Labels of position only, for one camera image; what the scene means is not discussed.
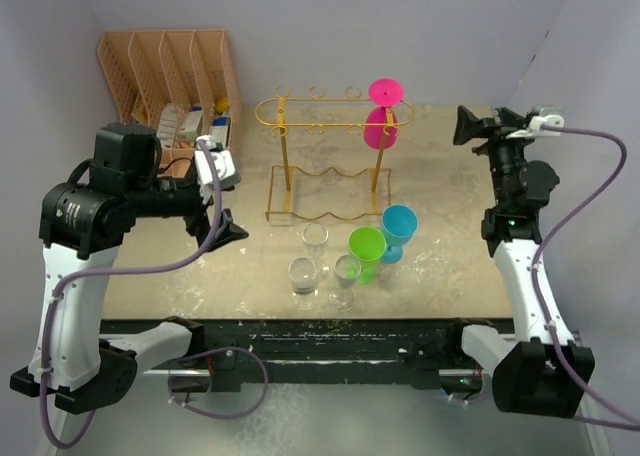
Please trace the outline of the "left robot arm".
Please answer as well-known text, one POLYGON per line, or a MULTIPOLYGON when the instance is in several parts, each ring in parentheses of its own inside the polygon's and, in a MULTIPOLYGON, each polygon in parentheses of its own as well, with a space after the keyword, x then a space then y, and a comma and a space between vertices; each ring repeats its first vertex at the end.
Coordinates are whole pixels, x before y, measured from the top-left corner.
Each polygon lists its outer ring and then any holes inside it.
POLYGON ((14 391, 80 415, 119 402, 139 374, 167 361, 194 368, 204 360, 204 328, 177 316, 117 341, 100 335, 114 262, 139 219, 182 218, 200 253, 246 237, 221 201, 240 180, 226 147, 199 137, 182 178, 161 175, 161 156, 153 129, 110 124, 97 132, 92 158, 44 197, 41 328, 30 363, 11 376, 14 391))

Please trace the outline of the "pink plastic wine glass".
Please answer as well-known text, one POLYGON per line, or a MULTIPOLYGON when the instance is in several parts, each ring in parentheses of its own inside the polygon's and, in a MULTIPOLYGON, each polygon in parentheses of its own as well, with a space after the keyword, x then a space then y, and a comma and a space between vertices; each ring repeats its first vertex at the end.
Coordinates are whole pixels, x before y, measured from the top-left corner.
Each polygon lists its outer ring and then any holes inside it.
POLYGON ((397 139, 397 129, 391 127, 384 130, 387 123, 387 111, 391 111, 392 122, 396 123, 397 118, 392 108, 399 104, 404 96, 402 85, 390 78, 382 78, 374 81, 368 89, 368 96, 376 107, 369 113, 363 134, 364 142, 372 149, 385 149, 393 146, 397 139))

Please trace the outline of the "green plastic wine glass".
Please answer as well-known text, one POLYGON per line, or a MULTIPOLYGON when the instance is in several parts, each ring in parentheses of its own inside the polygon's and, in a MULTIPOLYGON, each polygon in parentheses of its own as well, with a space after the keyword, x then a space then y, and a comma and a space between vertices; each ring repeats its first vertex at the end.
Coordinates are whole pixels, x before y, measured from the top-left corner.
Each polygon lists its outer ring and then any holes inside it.
POLYGON ((360 261, 361 273, 358 282, 370 283, 377 274, 377 266, 386 251, 386 240, 382 232, 372 226, 362 226, 352 231, 348 239, 350 254, 360 261))

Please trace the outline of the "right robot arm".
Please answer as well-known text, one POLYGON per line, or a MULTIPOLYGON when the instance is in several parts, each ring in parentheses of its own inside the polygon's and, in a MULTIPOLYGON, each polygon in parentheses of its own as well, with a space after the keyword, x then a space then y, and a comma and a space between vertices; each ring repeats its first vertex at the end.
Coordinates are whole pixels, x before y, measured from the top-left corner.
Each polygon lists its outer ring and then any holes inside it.
POLYGON ((570 419, 595 359, 564 323, 543 262, 539 212, 559 176, 548 163, 525 157, 535 139, 556 136, 563 125, 559 112, 549 108, 520 116, 501 107, 491 117, 478 117, 458 107, 454 145, 479 139, 472 151, 489 161, 495 204, 484 213, 481 237, 509 297, 515 340, 507 342, 489 325, 466 324, 445 342, 444 352, 456 367, 479 364, 500 411, 570 419))

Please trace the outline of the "blue plastic wine glass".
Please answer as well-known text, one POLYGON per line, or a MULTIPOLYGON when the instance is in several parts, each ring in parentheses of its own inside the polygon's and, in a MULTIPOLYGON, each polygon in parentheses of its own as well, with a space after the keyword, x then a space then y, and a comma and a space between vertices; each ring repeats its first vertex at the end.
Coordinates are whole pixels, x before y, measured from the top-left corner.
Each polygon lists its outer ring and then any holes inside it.
POLYGON ((411 240, 417 229, 418 218, 410 207, 402 204, 387 207, 381 218, 381 232, 386 242, 381 262, 398 263, 403 257, 403 247, 411 240))

